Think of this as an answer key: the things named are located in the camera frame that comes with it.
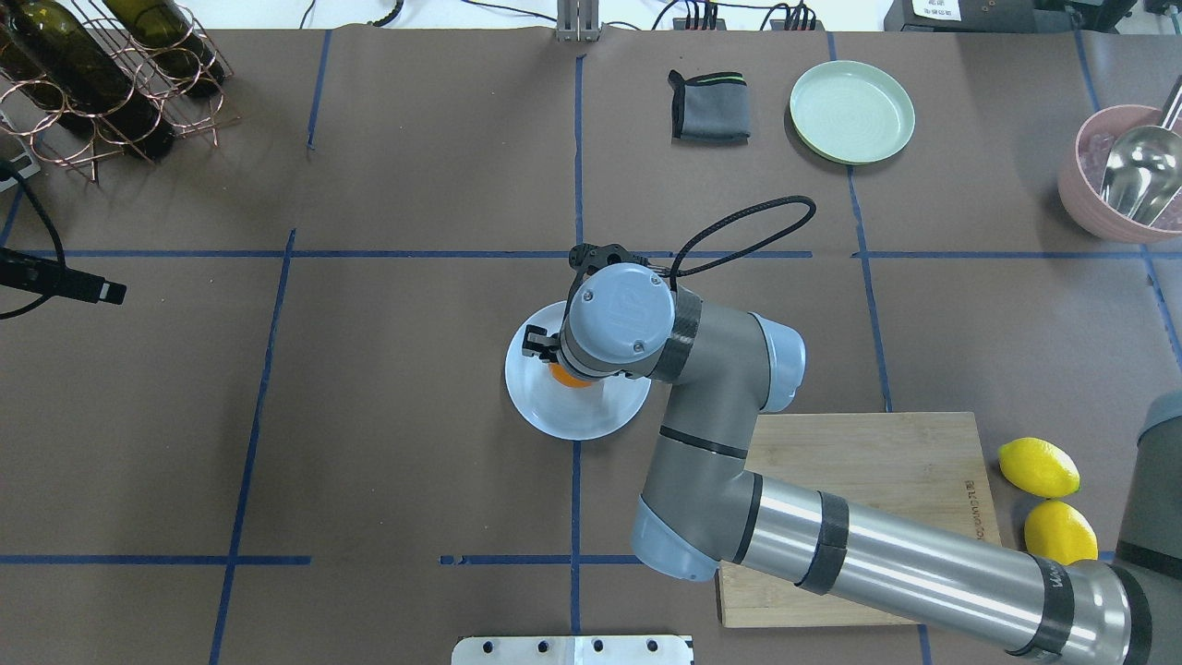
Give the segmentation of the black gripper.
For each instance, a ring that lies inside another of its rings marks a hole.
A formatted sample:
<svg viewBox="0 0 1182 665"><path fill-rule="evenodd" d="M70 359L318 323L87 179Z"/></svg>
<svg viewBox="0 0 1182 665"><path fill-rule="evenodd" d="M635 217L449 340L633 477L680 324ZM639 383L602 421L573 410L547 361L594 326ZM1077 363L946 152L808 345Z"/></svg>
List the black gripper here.
<svg viewBox="0 0 1182 665"><path fill-rule="evenodd" d="M546 365L554 365L559 361L559 350L561 350L560 333L548 333L548 330L539 325L525 325L521 335L524 357L534 357Z"/></svg>

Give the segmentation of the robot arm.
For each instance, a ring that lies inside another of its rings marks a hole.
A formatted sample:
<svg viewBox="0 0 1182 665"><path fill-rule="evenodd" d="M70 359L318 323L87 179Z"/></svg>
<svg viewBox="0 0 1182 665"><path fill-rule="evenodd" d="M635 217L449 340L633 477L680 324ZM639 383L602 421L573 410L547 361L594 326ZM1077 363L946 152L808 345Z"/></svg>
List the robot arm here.
<svg viewBox="0 0 1182 665"><path fill-rule="evenodd" d="M1059 563L748 470L756 417L801 387L801 335L643 265L592 273L558 330L527 324L518 348L583 382L669 385L634 519L634 555L654 571L701 581L743 565L1034 664L1178 663L1177 392L1141 426L1112 561Z"/></svg>

